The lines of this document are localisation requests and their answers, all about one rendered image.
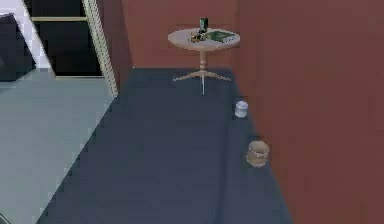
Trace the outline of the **small dark yellow object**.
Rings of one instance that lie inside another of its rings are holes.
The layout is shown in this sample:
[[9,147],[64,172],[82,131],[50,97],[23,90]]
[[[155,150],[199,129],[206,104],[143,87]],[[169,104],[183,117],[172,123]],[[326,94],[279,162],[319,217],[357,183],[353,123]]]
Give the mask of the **small dark yellow object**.
[[197,33],[192,32],[191,33],[191,37],[190,37],[190,41],[192,43],[197,43],[197,42],[200,42],[200,41],[204,41],[205,40],[205,36],[206,36],[206,34],[204,32],[201,32],[201,31],[198,31]]

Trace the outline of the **round wooden pedestal table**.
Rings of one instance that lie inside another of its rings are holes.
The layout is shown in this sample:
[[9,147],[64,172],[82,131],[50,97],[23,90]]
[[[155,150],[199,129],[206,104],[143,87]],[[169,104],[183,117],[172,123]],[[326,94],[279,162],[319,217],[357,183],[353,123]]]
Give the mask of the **round wooden pedestal table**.
[[212,40],[204,40],[204,41],[200,41],[197,43],[192,43],[190,41],[191,33],[192,32],[197,33],[198,31],[199,31],[198,28],[189,28],[189,29],[177,30],[177,31],[174,31],[168,35],[168,41],[172,45],[174,45],[175,47],[189,50],[189,51],[196,51],[199,53],[199,70],[192,72],[192,73],[189,73],[189,74],[184,75],[184,76],[174,78],[174,81],[181,81],[181,80],[199,77],[201,80],[201,85],[202,85],[202,94],[205,94],[205,79],[206,78],[215,78],[218,80],[230,81],[230,78],[228,78],[228,77],[224,77],[224,76],[218,75],[215,72],[210,72],[207,70],[206,54],[208,52],[230,49],[230,48],[236,46],[237,44],[240,43],[240,35],[235,33],[235,32],[224,30],[224,29],[208,28],[207,32],[223,31],[223,32],[229,32],[229,33],[235,33],[236,38],[234,40],[232,40],[230,42],[226,42],[226,43],[220,43],[220,42],[216,42],[216,41],[212,41]]

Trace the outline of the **dark window with cream frame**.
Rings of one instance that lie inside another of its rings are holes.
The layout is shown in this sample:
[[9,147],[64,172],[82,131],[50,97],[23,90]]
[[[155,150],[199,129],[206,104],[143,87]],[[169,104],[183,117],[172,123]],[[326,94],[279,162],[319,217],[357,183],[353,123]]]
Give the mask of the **dark window with cream frame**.
[[116,96],[98,0],[22,0],[56,78],[103,78]]

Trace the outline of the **green book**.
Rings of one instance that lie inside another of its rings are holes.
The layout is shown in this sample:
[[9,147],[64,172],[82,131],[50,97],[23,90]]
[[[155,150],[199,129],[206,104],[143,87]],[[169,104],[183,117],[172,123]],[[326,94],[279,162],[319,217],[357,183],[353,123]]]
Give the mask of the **green book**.
[[204,34],[203,37],[205,40],[226,43],[234,40],[236,38],[236,34],[223,31],[211,31]]

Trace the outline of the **dark blue cabinet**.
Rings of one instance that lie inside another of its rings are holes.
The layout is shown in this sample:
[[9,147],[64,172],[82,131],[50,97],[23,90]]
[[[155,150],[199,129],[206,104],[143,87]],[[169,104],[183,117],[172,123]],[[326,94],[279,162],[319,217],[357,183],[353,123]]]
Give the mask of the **dark blue cabinet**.
[[14,82],[35,68],[14,15],[0,15],[0,82]]

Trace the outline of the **tan wicker basket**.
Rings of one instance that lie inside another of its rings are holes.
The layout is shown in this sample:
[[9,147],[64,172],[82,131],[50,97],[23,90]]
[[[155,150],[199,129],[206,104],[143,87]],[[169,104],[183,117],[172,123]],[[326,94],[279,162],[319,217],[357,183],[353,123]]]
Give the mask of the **tan wicker basket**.
[[263,167],[268,161],[269,146],[263,141],[252,141],[246,153],[247,162],[253,167]]

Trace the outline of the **white round bin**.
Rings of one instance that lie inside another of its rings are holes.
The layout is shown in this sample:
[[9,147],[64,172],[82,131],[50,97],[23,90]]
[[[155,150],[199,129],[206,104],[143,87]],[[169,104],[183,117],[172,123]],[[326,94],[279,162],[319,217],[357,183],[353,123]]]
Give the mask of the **white round bin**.
[[235,105],[235,116],[244,118],[248,114],[248,103],[245,101],[238,101]]

